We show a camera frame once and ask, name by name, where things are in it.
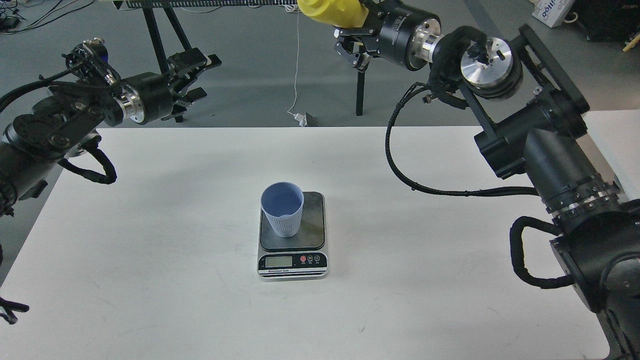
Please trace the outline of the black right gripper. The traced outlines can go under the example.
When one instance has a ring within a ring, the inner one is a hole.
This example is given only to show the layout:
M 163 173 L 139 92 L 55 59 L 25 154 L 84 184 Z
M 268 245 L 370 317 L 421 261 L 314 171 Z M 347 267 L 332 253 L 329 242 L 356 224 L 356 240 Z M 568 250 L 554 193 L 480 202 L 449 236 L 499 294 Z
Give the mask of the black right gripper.
M 361 0 L 371 28 L 336 28 L 334 50 L 365 73 L 372 59 L 385 59 L 409 71 L 422 69 L 423 43 L 441 34 L 438 15 L 402 0 Z

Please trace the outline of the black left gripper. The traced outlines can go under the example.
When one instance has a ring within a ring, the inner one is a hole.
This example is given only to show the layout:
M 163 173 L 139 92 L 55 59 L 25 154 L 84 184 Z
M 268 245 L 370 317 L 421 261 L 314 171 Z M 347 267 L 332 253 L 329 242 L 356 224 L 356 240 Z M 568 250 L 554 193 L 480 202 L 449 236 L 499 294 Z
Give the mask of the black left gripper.
M 170 55 L 167 58 L 167 75 L 150 71 L 125 79 L 125 117 L 138 125 L 166 120 L 174 110 L 187 109 L 194 102 L 203 100 L 208 94 L 203 88 L 173 88 L 170 84 L 194 82 L 208 69 L 222 65 L 216 55 L 205 55 L 199 48 Z

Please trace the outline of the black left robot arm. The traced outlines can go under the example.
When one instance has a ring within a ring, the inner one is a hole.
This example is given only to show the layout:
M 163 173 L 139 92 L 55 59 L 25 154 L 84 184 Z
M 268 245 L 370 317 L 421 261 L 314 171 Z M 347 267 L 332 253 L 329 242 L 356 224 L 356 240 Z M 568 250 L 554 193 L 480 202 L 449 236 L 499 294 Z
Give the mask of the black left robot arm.
M 123 78 L 110 66 L 101 38 L 88 39 L 64 55 L 66 69 L 13 89 L 1 98 L 1 109 L 38 89 L 50 96 L 32 111 L 17 116 L 1 135 L 1 214 L 14 216 L 18 201 L 38 198 L 55 166 L 90 182 L 110 185 L 117 173 L 100 150 L 101 123 L 137 125 L 182 116 L 207 95 L 190 89 L 199 75 L 221 66 L 215 54 L 188 48 L 167 59 L 167 69 Z

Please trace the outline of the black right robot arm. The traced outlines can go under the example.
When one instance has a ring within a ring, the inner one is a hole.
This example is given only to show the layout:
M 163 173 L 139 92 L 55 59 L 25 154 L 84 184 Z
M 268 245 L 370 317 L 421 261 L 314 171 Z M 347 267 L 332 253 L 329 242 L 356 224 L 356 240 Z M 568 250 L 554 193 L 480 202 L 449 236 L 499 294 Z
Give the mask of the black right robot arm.
M 590 107 L 541 39 L 522 25 L 515 39 L 471 26 L 448 34 L 438 16 L 399 0 L 326 0 L 322 21 L 336 27 L 338 53 L 363 72 L 382 58 L 417 71 L 387 125 L 385 154 L 393 173 L 412 190 L 491 198 L 539 196 L 552 222 L 522 216 L 509 231 L 514 273 L 540 289 L 572 286 L 599 319 L 608 359 L 639 358 L 639 201 L 621 203 L 577 140 Z M 390 135 L 402 107 L 415 95 L 471 109 L 482 127 L 475 136 L 497 177 L 526 174 L 532 187 L 446 191 L 423 186 L 393 161 Z

